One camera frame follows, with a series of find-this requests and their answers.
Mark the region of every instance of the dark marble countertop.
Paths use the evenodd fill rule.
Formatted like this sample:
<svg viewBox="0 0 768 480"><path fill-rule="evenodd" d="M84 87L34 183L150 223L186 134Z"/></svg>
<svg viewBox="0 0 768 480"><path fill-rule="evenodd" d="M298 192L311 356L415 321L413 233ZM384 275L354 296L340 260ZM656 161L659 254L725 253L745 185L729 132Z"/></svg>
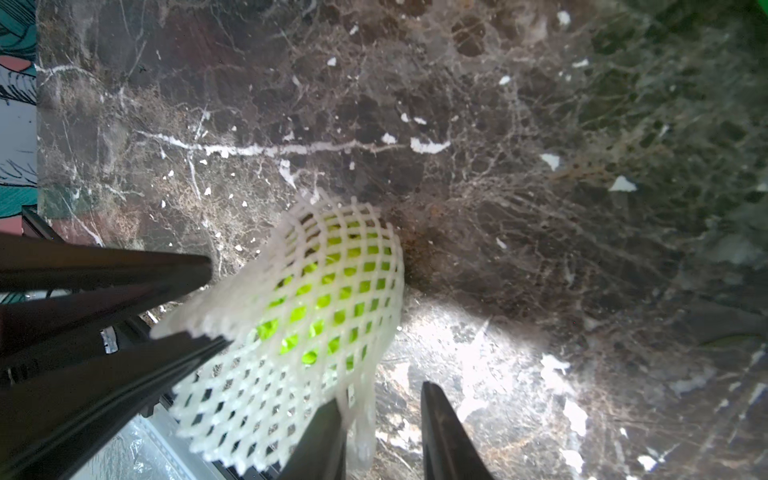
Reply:
<svg viewBox="0 0 768 480"><path fill-rule="evenodd" d="M426 379L499 479L768 478L757 3L40 0L38 28L65 239L218 279L317 187L397 226L367 478L422 477Z"/></svg>

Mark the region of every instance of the white foam mesh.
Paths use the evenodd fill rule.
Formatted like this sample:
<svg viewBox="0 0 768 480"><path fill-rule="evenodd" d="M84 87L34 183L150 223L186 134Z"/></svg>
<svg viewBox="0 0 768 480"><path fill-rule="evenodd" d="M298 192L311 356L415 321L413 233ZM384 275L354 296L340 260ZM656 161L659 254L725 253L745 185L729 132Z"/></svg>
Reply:
<svg viewBox="0 0 768 480"><path fill-rule="evenodd" d="M370 204L320 191L287 211L259 257L158 324L233 345L174 387L177 434L208 461L285 465L318 407L336 398L345 426L372 405L376 364L400 322L399 238Z"/></svg>

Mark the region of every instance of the marble surface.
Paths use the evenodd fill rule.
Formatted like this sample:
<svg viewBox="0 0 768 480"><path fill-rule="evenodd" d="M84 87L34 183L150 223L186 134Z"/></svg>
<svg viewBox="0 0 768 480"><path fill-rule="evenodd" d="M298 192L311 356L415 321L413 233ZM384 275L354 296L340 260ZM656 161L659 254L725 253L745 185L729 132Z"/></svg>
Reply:
<svg viewBox="0 0 768 480"><path fill-rule="evenodd" d="M422 477L426 379L496 478L768 477L756 3L40 0L38 27L67 240L221 278L317 187L399 228L367 478Z"/></svg>

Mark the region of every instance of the white speck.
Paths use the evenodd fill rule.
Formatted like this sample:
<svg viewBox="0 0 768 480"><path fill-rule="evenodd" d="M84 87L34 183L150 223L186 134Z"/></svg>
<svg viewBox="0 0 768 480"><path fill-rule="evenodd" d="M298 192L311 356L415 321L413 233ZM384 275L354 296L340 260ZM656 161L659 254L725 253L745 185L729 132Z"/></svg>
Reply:
<svg viewBox="0 0 768 480"><path fill-rule="evenodd" d="M587 413L576 405L570 399L565 401L565 409L563 413L568 420L571 421L571 430L576 432L580 437L587 435Z"/></svg>
<svg viewBox="0 0 768 480"><path fill-rule="evenodd" d="M281 160L280 166L277 168L277 173L279 173L291 187L294 189L296 188L296 182L293 179L293 175L290 174L290 160Z"/></svg>
<svg viewBox="0 0 768 480"><path fill-rule="evenodd" d="M656 460L653 460L648 455L640 455L639 457L637 457L637 461L643 466L643 468L645 468L646 472L650 472L651 470L656 468L656 464L657 464Z"/></svg>
<svg viewBox="0 0 768 480"><path fill-rule="evenodd" d="M760 359L763 358L763 356L766 354L766 344L760 346L760 348L752 354L752 361L750 362L750 368L757 365L757 363L760 361Z"/></svg>
<svg viewBox="0 0 768 480"><path fill-rule="evenodd" d="M614 184L611 185L611 188L608 189L609 192L634 192L636 190L637 186L627 180L624 175L619 175L616 180L614 180Z"/></svg>
<svg viewBox="0 0 768 480"><path fill-rule="evenodd" d="M576 280L576 273L572 273L570 271L567 271L564 275L565 281L568 282L568 285L573 285L574 281ZM590 316L584 317L584 329L588 332L591 332L592 330L598 328L600 325L602 325L602 322L598 322L594 318Z"/></svg>
<svg viewBox="0 0 768 480"><path fill-rule="evenodd" d="M554 390L557 393L573 392L573 389L555 372L555 370L560 370L565 375L565 370L571 368L570 363L561 362L552 355L546 354L542 356L541 364L544 366L541 369L541 377L544 379L547 389Z"/></svg>
<svg viewBox="0 0 768 480"><path fill-rule="evenodd" d="M694 389L700 389L705 386L709 379L715 376L717 371L711 366L705 366L701 373L691 376L689 379L677 380L670 384L670 388L677 396L688 393Z"/></svg>
<svg viewBox="0 0 768 480"><path fill-rule="evenodd" d="M750 396L750 405L755 404L755 402L757 401L758 398L760 398L760 396L763 394L767 386L768 385L762 382L755 385L755 389L752 391L752 395Z"/></svg>
<svg viewBox="0 0 768 480"><path fill-rule="evenodd" d="M728 405L730 405L730 402L728 399L723 399L722 402L715 408L715 412L718 412L720 409L726 408Z"/></svg>
<svg viewBox="0 0 768 480"><path fill-rule="evenodd" d="M539 155L539 157L540 157L540 158L541 158L541 159L542 159L544 162L546 162L546 164L547 164L547 165L549 165L549 167L552 169L552 171L553 171L553 172L554 172L555 170L557 170L557 169L558 169L558 167L560 167L560 157L558 157L557 155L553 155L553 154L541 154L541 155Z"/></svg>
<svg viewBox="0 0 768 480"><path fill-rule="evenodd" d="M558 12L558 22L560 22L561 27L569 26L571 24L571 15L565 10L560 10Z"/></svg>
<svg viewBox="0 0 768 480"><path fill-rule="evenodd" d="M560 453L565 458L565 464L573 467L577 473L581 473L581 468L584 466L584 459L579 452L575 450L561 450Z"/></svg>
<svg viewBox="0 0 768 480"><path fill-rule="evenodd" d="M444 144L435 144L432 141L423 144L418 138L411 138L411 150L417 154L437 154L450 146L450 141L446 141Z"/></svg>

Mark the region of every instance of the foam net sleeve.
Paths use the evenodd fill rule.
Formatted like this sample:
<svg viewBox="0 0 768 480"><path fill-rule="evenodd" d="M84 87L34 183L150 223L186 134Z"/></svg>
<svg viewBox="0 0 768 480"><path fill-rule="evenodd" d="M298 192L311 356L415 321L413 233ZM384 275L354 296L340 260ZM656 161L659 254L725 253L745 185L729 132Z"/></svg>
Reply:
<svg viewBox="0 0 768 480"><path fill-rule="evenodd" d="M177 434L208 461L285 465L318 407L349 426L400 323L402 248L353 197L297 197L262 253L154 327L224 335L232 346L174 387Z"/></svg>

